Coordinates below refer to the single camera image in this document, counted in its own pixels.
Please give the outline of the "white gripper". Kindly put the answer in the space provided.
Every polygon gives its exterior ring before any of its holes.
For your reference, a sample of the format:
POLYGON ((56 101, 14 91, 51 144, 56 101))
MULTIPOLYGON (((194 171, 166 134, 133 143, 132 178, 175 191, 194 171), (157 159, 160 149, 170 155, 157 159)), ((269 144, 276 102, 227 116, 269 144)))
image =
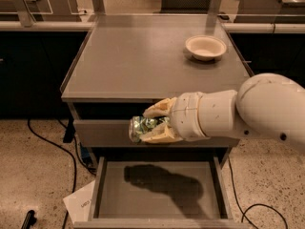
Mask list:
POLYGON ((151 131, 140 136, 143 142, 174 143, 181 141, 197 141, 208 139, 199 123, 199 103, 203 93, 184 93, 178 98, 165 98, 151 105, 143 113, 146 118, 167 116, 170 113, 170 124, 160 124, 151 131))

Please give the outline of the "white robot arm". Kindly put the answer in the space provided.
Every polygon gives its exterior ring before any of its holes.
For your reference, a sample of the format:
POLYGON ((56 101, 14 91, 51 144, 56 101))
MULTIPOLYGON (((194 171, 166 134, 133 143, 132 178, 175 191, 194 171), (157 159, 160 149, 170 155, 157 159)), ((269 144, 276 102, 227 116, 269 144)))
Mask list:
POLYGON ((140 137, 148 143, 272 138, 305 152, 305 90, 279 74, 257 74, 237 91, 166 98, 146 109, 144 116, 169 119, 140 137))

